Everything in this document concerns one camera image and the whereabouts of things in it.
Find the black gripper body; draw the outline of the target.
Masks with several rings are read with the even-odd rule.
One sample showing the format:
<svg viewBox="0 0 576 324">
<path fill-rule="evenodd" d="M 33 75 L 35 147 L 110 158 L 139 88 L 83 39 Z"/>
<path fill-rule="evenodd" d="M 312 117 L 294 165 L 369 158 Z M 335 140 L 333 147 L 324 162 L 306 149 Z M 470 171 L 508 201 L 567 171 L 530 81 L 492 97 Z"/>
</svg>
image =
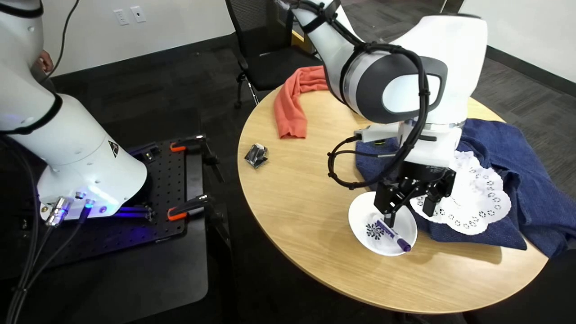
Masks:
<svg viewBox="0 0 576 324">
<path fill-rule="evenodd" d="M 449 196 L 456 181 L 456 171 L 450 167 L 423 165 L 414 162 L 404 162 L 395 167 L 384 180 L 395 192 L 404 194 L 441 194 Z"/>
</svg>

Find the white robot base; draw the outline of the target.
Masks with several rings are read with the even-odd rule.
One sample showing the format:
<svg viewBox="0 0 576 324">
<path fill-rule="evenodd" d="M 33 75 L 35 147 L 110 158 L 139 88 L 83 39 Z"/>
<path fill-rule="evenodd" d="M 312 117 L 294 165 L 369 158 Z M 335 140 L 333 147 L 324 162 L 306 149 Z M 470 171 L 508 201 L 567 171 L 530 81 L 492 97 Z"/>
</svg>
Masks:
<svg viewBox="0 0 576 324">
<path fill-rule="evenodd" d="M 47 223 L 114 216 L 144 187 L 148 169 L 76 97 L 35 77 L 42 14 L 42 0 L 0 1 L 0 133 L 47 163 L 36 183 Z"/>
</svg>

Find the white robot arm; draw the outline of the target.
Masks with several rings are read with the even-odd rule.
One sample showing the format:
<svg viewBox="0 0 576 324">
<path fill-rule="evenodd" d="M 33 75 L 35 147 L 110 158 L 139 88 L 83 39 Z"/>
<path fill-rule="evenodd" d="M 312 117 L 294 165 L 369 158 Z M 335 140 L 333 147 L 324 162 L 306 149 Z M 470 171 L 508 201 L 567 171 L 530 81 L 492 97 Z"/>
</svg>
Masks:
<svg viewBox="0 0 576 324">
<path fill-rule="evenodd" d="M 449 196 L 488 23 L 474 14 L 429 14 L 389 43 L 366 41 L 341 0 L 278 1 L 315 46 L 335 99 L 371 122 L 398 126 L 400 149 L 371 180 L 384 221 L 395 223 L 414 196 L 425 194 L 431 203 Z"/>
</svg>

